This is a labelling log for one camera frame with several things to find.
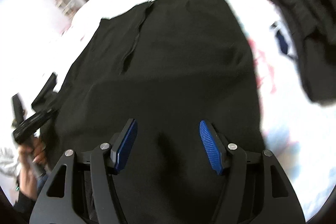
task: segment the black cloth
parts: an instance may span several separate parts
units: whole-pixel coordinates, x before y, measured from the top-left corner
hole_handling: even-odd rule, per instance
[[[27,215],[26,213],[19,213],[13,208],[12,204],[7,199],[5,193],[0,186],[0,215],[1,224],[27,224],[31,211]]]
[[[336,98],[336,0],[271,0],[281,9],[310,100]]]
[[[211,169],[202,119],[245,150],[264,149],[251,49],[224,0],[155,0],[102,19],[58,96],[52,166],[137,119],[114,177],[128,223],[209,223],[225,178]]]
[[[29,223],[30,215],[32,214],[35,201],[25,196],[21,191],[19,192],[19,197],[17,202],[14,204],[14,209],[19,213],[19,215]]]

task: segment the white bedsheet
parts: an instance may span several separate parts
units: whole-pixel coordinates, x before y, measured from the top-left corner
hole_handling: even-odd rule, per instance
[[[19,90],[9,89],[4,101],[11,123],[10,97],[19,91],[32,102],[50,74],[58,74],[59,90],[74,60],[90,41],[101,18],[118,16],[149,0],[90,0],[75,15],[71,28],[43,51],[44,64]],[[266,146],[277,156],[303,208],[306,220],[324,204],[336,183],[336,107],[309,102],[292,60],[280,54],[269,27],[279,20],[268,0],[226,0],[252,48],[261,105],[261,130]]]

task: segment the metal screw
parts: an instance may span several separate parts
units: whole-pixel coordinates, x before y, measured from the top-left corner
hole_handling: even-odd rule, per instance
[[[236,150],[237,149],[237,145],[235,143],[229,143],[227,145],[227,147],[230,149],[230,150]]]
[[[65,156],[69,157],[69,156],[71,156],[73,153],[74,153],[74,151],[73,151],[72,149],[69,149],[69,150],[65,151],[64,154],[65,154]]]
[[[266,150],[264,151],[264,155],[267,156],[267,157],[270,157],[270,156],[273,155],[273,153],[272,153],[272,151],[266,149]]]
[[[110,145],[108,143],[102,143],[100,145],[100,149],[104,150],[104,149],[108,149],[110,147]]]

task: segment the pile of black clothes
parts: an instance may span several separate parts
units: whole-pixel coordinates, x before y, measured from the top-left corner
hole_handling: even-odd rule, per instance
[[[271,0],[281,9],[310,100],[336,99],[336,0]]]

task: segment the person's arm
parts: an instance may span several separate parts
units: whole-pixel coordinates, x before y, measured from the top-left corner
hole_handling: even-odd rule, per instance
[[[17,202],[14,204],[14,209],[20,213],[22,218],[29,222],[30,215],[37,200],[37,181],[34,172],[28,162],[28,154],[33,151],[34,162],[42,165],[46,164],[46,157],[43,151],[44,145],[38,139],[34,138],[34,151],[26,145],[20,145],[18,148],[19,160],[21,162],[20,171],[20,192]]]

